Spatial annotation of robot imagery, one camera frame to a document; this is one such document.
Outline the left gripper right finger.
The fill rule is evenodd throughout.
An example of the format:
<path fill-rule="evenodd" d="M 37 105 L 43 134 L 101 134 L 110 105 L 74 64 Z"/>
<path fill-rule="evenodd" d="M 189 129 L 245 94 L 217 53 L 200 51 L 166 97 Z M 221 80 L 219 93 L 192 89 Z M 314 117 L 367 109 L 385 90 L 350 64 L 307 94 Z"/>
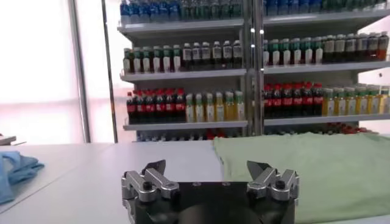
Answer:
<path fill-rule="evenodd" d="M 247 193 L 253 199 L 271 197 L 277 201 L 297 200 L 299 176 L 295 170 L 280 173 L 268 163 L 247 161 L 252 181 L 247 183 Z"/>

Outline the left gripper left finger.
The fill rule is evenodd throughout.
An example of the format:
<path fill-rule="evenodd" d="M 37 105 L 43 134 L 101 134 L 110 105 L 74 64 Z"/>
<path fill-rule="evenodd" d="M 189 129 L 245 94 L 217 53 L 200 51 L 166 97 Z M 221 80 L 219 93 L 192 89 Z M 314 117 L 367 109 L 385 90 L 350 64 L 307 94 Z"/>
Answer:
<path fill-rule="evenodd" d="M 126 171 L 121 179 L 122 199 L 132 200 L 138 198 L 142 203 L 154 202 L 158 197 L 175 200 L 180 195 L 180 185 L 168 180 L 165 172 L 166 160 L 148 163 L 138 173 Z"/>

